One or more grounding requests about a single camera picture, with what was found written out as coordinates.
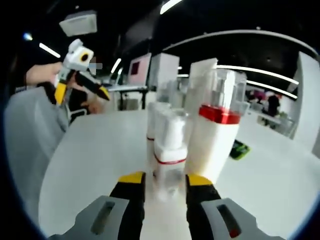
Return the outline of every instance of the person's hand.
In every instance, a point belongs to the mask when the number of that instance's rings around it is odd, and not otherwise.
[[[25,75],[27,85],[37,85],[45,82],[55,83],[56,75],[62,68],[62,62],[46,65],[34,65]]]
[[[102,114],[104,111],[104,107],[101,104],[101,102],[99,102],[97,97],[95,97],[92,100],[81,103],[81,106],[88,107],[88,110],[91,114]]]

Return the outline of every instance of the light strip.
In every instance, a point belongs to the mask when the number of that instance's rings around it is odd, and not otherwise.
[[[50,47],[44,45],[44,44],[41,43],[41,42],[39,43],[39,47],[40,47],[41,49],[47,51],[48,53],[52,54],[53,56],[55,56],[55,57],[58,58],[58,59],[61,57],[59,53],[57,53],[56,51],[53,51]]]
[[[178,74],[177,77],[178,78],[188,78],[189,74]]]
[[[266,89],[271,89],[271,90],[277,91],[277,92],[279,92],[279,93],[282,93],[282,94],[287,95],[287,96],[289,96],[289,97],[291,97],[291,98],[294,98],[294,99],[297,99],[297,98],[298,98],[296,95],[293,95],[293,94],[290,93],[290,92],[281,90],[281,89],[276,88],[276,87],[274,87],[274,86],[269,86],[269,85],[266,85],[266,84],[263,84],[263,83],[260,83],[260,82],[250,81],[250,80],[247,80],[246,83],[247,83],[247,84],[256,85],[256,86],[260,86],[260,87],[263,87],[263,88],[266,88]]]
[[[260,69],[255,69],[255,68],[251,68],[251,67],[244,67],[244,66],[230,66],[230,65],[217,65],[216,66],[217,69],[233,69],[233,70],[243,70],[243,71],[250,71],[250,72],[256,72],[256,73],[260,73],[260,74],[267,74],[267,75],[270,75],[270,76],[273,76],[273,77],[276,77],[276,78],[280,78],[280,79],[283,79],[283,80],[286,80],[290,83],[293,83],[293,84],[299,84],[298,81],[296,80],[293,80],[289,77],[286,77],[286,76],[282,76],[280,74],[276,74],[276,73],[273,73],[273,72],[270,72],[270,71],[265,71],[265,70],[260,70]]]
[[[182,0],[170,0],[168,2],[166,2],[160,10],[160,14],[164,14],[166,11],[168,11],[170,8],[174,7],[175,5],[177,5],[178,3],[180,3]]]
[[[115,70],[117,69],[119,63],[121,62],[121,58],[118,58],[116,61],[115,61],[115,64],[113,65],[112,69],[111,69],[111,73],[113,74],[115,72]]]
[[[122,74],[122,70],[123,70],[123,68],[120,68],[120,69],[119,69],[118,75],[121,75],[121,74]]]

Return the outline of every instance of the wall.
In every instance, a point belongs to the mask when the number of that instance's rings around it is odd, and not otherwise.
[[[295,116],[298,118],[298,125],[293,140],[312,151],[320,127],[319,63],[312,57],[300,52],[295,78],[301,79],[299,80],[297,99],[300,114]]]
[[[176,80],[180,58],[178,56],[160,53],[151,59],[148,86],[161,86]]]
[[[285,112],[291,119],[294,119],[297,111],[296,101],[282,95],[280,99],[279,112]]]
[[[319,55],[317,56],[317,61],[320,64],[320,56]],[[314,155],[316,155],[320,159],[320,128],[319,128],[318,137],[315,140],[315,144],[313,146],[312,152]]]

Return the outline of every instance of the gray chair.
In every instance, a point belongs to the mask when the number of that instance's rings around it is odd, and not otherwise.
[[[42,87],[13,95],[4,112],[8,162],[24,209],[36,225],[42,182],[69,125]]]

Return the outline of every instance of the clear plastic bottle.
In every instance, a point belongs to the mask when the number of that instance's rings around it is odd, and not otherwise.
[[[147,130],[146,130],[146,158],[148,167],[153,172],[155,169],[154,141],[156,131],[156,118],[159,112],[170,109],[167,102],[150,102],[147,107]]]
[[[215,184],[238,133],[246,79],[231,70],[212,69],[202,82],[197,94],[203,100],[193,123],[185,171]]]
[[[188,114],[182,109],[162,111],[156,120],[154,190],[161,201],[174,197],[183,180],[188,148],[185,130]]]

